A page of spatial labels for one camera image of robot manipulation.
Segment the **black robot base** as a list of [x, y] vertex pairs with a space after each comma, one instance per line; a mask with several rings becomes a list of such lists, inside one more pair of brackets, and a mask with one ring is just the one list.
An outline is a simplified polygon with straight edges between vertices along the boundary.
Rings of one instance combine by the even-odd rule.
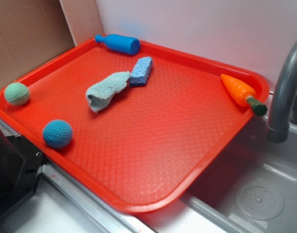
[[44, 153], [26, 137], [0, 129], [0, 219], [35, 194], [43, 162]]

